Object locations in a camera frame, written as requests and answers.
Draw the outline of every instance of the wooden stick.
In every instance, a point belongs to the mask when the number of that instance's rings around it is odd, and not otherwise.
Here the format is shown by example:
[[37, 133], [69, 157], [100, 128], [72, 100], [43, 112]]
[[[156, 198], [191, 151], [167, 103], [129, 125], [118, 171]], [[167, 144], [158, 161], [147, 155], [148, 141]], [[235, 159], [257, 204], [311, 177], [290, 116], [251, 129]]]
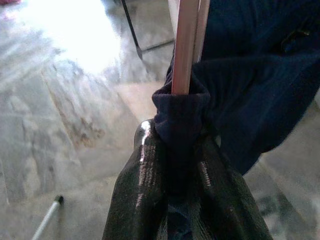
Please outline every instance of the wooden stick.
[[196, 25], [196, 35], [193, 49], [193, 63], [201, 60], [202, 51], [204, 48], [204, 41], [207, 29], [207, 21], [210, 7], [210, 0], [200, 0], [199, 11]]
[[180, 0], [171, 93], [189, 94], [199, 0]]

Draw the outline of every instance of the sunlight on floor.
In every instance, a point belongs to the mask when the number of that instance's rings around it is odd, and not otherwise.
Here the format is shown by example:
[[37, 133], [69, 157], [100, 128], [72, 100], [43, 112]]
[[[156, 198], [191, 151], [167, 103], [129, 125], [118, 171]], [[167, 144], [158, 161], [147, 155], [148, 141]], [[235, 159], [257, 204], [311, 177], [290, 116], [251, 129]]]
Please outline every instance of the sunlight on floor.
[[43, 31], [53, 45], [85, 71], [98, 73], [114, 64], [120, 51], [120, 36], [106, 17], [105, 8], [94, 0], [29, 0], [16, 20]]

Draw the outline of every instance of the dark blue cloth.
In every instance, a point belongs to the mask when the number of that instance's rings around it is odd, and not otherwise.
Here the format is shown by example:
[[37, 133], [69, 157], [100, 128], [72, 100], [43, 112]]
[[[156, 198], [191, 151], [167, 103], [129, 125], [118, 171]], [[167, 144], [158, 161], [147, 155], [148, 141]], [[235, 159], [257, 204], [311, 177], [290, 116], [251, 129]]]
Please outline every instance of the dark blue cloth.
[[[190, 149], [203, 126], [221, 136], [221, 152], [242, 174], [284, 141], [320, 86], [319, 14], [318, 0], [211, 1], [190, 94], [171, 94], [170, 66], [152, 96], [155, 129], [169, 149], [169, 196], [186, 194]], [[174, 209], [169, 219], [188, 216]], [[169, 239], [187, 239], [186, 221]]]

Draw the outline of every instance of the marble floor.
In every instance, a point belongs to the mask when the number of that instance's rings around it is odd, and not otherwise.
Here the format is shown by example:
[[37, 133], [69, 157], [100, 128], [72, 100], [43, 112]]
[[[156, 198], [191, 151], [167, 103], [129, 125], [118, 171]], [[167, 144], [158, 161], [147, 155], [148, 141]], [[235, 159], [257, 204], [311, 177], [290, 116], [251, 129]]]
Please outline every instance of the marble floor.
[[[167, 0], [128, 0], [141, 48], [171, 40]], [[141, 61], [119, 1], [0, 6], [0, 240], [100, 239], [119, 171], [173, 45]], [[320, 240], [320, 111], [245, 176], [275, 240]]]

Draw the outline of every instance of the chair leg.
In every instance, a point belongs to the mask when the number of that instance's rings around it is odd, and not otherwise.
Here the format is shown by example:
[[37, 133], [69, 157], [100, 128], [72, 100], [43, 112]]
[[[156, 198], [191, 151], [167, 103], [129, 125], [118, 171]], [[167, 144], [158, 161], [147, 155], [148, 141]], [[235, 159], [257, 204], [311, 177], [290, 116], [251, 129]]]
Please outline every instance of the chair leg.
[[134, 26], [132, 25], [132, 21], [131, 21], [130, 15], [129, 15], [129, 11], [128, 11], [128, 8], [127, 8], [126, 1], [125, 0], [121, 0], [121, 2], [122, 2], [122, 6], [123, 6], [123, 9], [124, 9], [124, 12], [125, 12], [126, 19], [128, 21], [129, 27], [130, 27], [130, 31], [131, 31], [132, 37], [133, 37], [133, 41], [134, 41], [135, 48], [136, 48], [136, 53], [138, 54], [139, 58], [142, 60], [142, 51], [141, 51], [141, 48], [140, 48], [138, 40], [137, 40], [137, 36], [136, 36], [136, 32], [135, 32]]

